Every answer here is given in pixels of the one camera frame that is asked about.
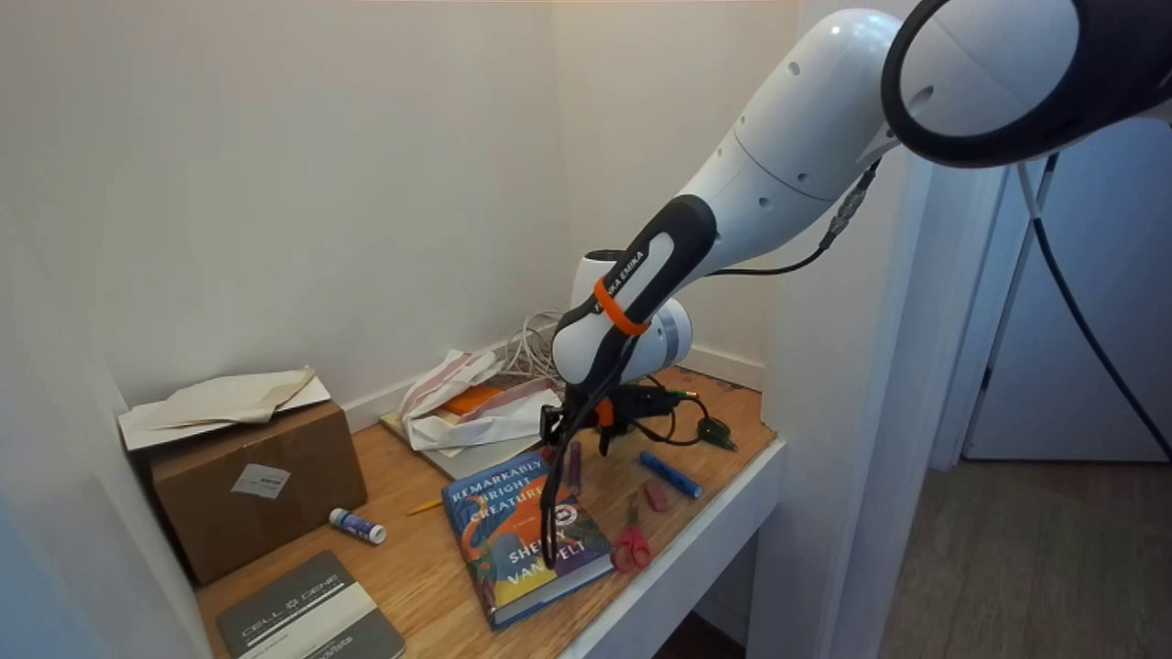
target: brown cardboard box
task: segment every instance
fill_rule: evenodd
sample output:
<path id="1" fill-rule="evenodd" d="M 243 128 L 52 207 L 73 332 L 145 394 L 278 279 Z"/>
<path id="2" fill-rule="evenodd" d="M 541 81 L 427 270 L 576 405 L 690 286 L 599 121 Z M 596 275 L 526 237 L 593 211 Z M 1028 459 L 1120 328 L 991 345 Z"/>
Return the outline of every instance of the brown cardboard box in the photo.
<path id="1" fill-rule="evenodd" d="M 335 401 L 145 453 L 145 480 L 193 581 L 213 581 L 367 500 Z"/>

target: white paper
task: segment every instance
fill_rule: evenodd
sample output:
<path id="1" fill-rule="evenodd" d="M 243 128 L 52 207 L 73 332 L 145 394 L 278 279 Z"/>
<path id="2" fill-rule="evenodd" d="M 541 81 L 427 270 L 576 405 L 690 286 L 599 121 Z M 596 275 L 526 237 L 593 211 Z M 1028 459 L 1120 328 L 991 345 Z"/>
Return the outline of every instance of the white paper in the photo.
<path id="1" fill-rule="evenodd" d="M 438 367 L 410 386 L 399 419 L 423 419 L 495 372 L 500 372 L 500 358 L 495 351 L 448 351 Z"/>
<path id="2" fill-rule="evenodd" d="M 434 467 L 443 467 L 449 480 L 462 480 L 462 477 L 483 472 L 491 464 L 500 464 L 536 442 L 541 442 L 541 441 L 525 434 L 511 442 L 483 442 L 483 447 L 467 447 L 467 449 L 420 449 L 420 459 L 427 459 Z"/>
<path id="3" fill-rule="evenodd" d="M 118 419 L 118 426 L 129 449 L 145 449 L 232 426 L 256 426 L 270 412 L 301 410 L 327 399 L 331 393 L 312 370 L 246 372 L 215 378 L 169 399 L 130 405 Z"/>
<path id="4" fill-rule="evenodd" d="M 541 432 L 541 405 L 555 405 L 553 387 L 483 410 L 473 422 L 458 422 L 448 412 L 410 419 L 408 441 L 415 449 L 453 449 L 453 447 L 536 441 Z"/>

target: wooden table surface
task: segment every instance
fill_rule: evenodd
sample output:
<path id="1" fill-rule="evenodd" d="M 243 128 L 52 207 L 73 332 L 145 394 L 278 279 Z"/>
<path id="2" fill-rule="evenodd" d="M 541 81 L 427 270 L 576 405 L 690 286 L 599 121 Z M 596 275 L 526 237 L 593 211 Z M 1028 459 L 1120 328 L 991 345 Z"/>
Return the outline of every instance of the wooden table surface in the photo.
<path id="1" fill-rule="evenodd" d="M 581 500 L 611 538 L 621 526 L 627 494 L 649 480 L 649 472 L 638 464 L 641 449 L 665 459 L 704 484 L 698 500 L 672 498 L 679 505 L 669 513 L 643 513 L 650 548 L 663 548 L 773 441 L 773 432 L 760 426 L 757 393 L 690 370 L 663 372 L 663 386 L 698 393 L 709 412 L 731 430 L 736 449 L 716 449 L 708 442 L 660 447 L 643 434 L 621 434 L 611 442 L 611 453 L 599 459 L 596 434 L 580 434 L 585 453 Z M 679 434 L 692 434 L 692 430 L 696 405 L 685 401 L 679 412 Z M 386 525 L 389 541 L 364 544 L 332 526 L 318 526 L 233 574 L 200 587 L 196 609 L 215 655 L 223 655 L 215 614 L 292 572 L 318 548 L 332 548 L 342 563 L 370 589 L 386 619 L 408 638 L 408 655 L 559 655 L 559 647 L 580 638 L 631 581 L 631 574 L 609 574 L 509 631 L 491 631 L 443 509 L 415 513 L 419 505 L 438 498 L 448 477 L 382 426 L 354 432 L 354 449 L 370 491 L 370 500 L 360 513 Z"/>

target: black cable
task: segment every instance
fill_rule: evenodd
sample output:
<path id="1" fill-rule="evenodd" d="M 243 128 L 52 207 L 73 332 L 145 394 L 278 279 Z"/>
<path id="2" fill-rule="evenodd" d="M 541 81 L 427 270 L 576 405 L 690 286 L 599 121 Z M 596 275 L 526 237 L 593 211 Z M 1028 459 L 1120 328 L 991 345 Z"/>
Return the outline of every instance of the black cable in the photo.
<path id="1" fill-rule="evenodd" d="M 1157 447 L 1166 449 L 1166 459 L 1172 460 L 1172 442 L 1166 441 L 1166 432 L 1157 430 L 1157 422 L 1147 412 L 1147 405 L 1138 401 L 1138 394 L 1128 387 L 1128 382 L 1120 378 L 1120 370 L 1111 364 L 1111 356 L 1101 351 L 1099 336 L 1091 332 L 1091 323 L 1083 317 L 1081 303 L 1072 299 L 1066 275 L 1056 261 L 1046 227 L 1041 225 L 1041 215 L 1028 215 L 1028 232 L 1041 245 L 1041 256 L 1058 286 L 1058 295 L 1072 317 L 1072 327 L 1081 328 L 1081 336 L 1088 342 L 1088 347 L 1096 351 L 1099 367 L 1107 370 L 1107 378 L 1112 382 L 1112 387 L 1128 399 L 1128 405 L 1135 410 L 1135 419 L 1141 422 L 1141 430 L 1157 441 Z"/>
<path id="2" fill-rule="evenodd" d="M 696 393 L 679 393 L 679 387 L 665 387 L 660 378 L 649 378 L 663 394 L 672 399 L 669 405 L 669 419 L 665 419 L 665 432 L 654 432 L 641 422 L 631 422 L 638 432 L 643 432 L 650 442 L 663 442 L 663 447 L 696 447 L 696 442 L 716 442 L 716 447 L 727 447 L 727 434 L 708 434 L 715 432 L 715 426 L 721 426 L 716 419 L 709 419 L 708 401 L 696 394 Z M 698 426 L 696 426 L 696 434 L 690 441 L 679 441 L 679 401 L 692 401 L 698 410 Z"/>
<path id="3" fill-rule="evenodd" d="M 741 275 L 741 279 L 776 279 L 776 275 L 791 275 L 791 270 L 802 270 L 809 266 L 813 261 L 821 261 L 835 243 L 837 234 L 849 227 L 854 211 L 864 206 L 867 192 L 871 192 L 871 179 L 878 172 L 878 161 L 874 157 L 864 174 L 856 174 L 856 184 L 849 187 L 849 193 L 837 200 L 835 207 L 835 221 L 826 225 L 826 232 L 821 234 L 817 250 L 806 256 L 806 261 L 793 261 L 793 265 L 784 265 L 784 266 L 721 266 L 721 270 L 709 270 L 709 275 Z"/>

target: marker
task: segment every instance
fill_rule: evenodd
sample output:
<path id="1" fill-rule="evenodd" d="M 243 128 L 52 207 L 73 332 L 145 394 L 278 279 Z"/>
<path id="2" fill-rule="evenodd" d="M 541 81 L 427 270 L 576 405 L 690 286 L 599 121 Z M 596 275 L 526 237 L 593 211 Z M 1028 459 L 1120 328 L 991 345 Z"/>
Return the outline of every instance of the marker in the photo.
<path id="1" fill-rule="evenodd" d="M 638 464 L 643 464 L 649 472 L 654 472 L 660 480 L 665 480 L 679 494 L 685 494 L 685 498 L 692 498 L 692 500 L 704 494 L 692 477 L 685 477 L 680 467 L 660 460 L 660 459 L 649 453 L 649 449 L 638 453 Z"/>

